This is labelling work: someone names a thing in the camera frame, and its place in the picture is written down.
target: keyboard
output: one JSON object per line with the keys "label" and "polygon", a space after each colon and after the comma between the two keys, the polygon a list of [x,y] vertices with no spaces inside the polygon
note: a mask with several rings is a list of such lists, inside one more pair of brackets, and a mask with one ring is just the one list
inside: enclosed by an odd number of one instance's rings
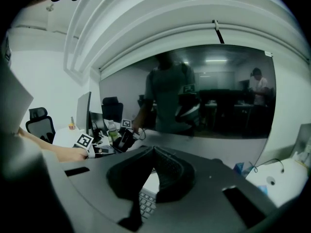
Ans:
{"label": "keyboard", "polygon": [[141,220],[145,222],[156,208],[156,194],[143,188],[139,193],[139,206]]}

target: black office chair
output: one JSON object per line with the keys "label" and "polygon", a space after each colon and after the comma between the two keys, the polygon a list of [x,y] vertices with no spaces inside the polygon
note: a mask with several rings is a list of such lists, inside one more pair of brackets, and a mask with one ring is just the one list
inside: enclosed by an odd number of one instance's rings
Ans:
{"label": "black office chair", "polygon": [[26,129],[29,133],[40,139],[53,143],[55,129],[53,121],[45,108],[34,108],[29,110],[30,120],[26,122]]}
{"label": "black office chair", "polygon": [[141,108],[145,101],[145,95],[139,95],[139,99],[137,100],[139,107]]}
{"label": "black office chair", "polygon": [[117,97],[103,99],[102,105],[103,118],[121,123],[123,114],[123,104],[119,103]]}

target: mirror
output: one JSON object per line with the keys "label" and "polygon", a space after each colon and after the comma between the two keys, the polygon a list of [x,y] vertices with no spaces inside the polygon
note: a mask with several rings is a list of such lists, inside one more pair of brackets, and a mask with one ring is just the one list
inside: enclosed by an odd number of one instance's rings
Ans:
{"label": "mirror", "polygon": [[118,98],[122,117],[133,120],[134,128],[189,137],[267,138],[276,77],[269,53],[205,45],[134,63],[102,80],[100,93],[102,100]]}

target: white shirt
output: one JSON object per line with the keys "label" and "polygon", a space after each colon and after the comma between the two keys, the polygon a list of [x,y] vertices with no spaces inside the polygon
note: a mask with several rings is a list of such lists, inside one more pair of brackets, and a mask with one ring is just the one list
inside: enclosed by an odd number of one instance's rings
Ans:
{"label": "white shirt", "polygon": [[[255,91],[264,92],[265,87],[268,87],[268,81],[264,77],[262,77],[261,80],[258,81],[256,88],[255,88]],[[265,103],[264,96],[255,95],[254,105],[265,106],[266,103]]]}

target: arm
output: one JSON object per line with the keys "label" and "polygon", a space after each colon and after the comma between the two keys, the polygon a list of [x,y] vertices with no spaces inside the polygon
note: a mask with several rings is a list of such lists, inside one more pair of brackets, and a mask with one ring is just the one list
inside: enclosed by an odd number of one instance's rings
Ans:
{"label": "arm", "polygon": [[149,114],[149,112],[151,112],[153,103],[153,100],[145,100],[143,106],[140,108],[139,113],[132,125],[135,132],[138,132],[139,128],[143,126],[147,115]]}
{"label": "arm", "polygon": [[269,94],[268,82],[266,79],[262,80],[262,88],[260,91],[254,91],[254,93],[259,96],[266,96]]}
{"label": "arm", "polygon": [[41,140],[33,134],[24,131],[22,128],[19,128],[18,134],[34,141],[41,149],[54,152],[60,162],[82,161],[87,158],[87,152],[83,148],[64,148],[56,146]]}
{"label": "arm", "polygon": [[147,115],[150,113],[153,103],[154,103],[154,93],[152,89],[152,72],[149,73],[149,75],[146,78],[146,89],[145,89],[145,102],[143,106],[140,108],[139,113],[137,117],[135,118],[132,128],[134,132],[138,133],[139,128],[141,128],[144,124],[144,121],[147,117]]}
{"label": "arm", "polygon": [[261,91],[254,91],[254,94],[259,95],[259,96],[265,96],[265,95],[268,95],[268,93],[269,93],[268,87],[264,87],[263,89],[261,89]]}

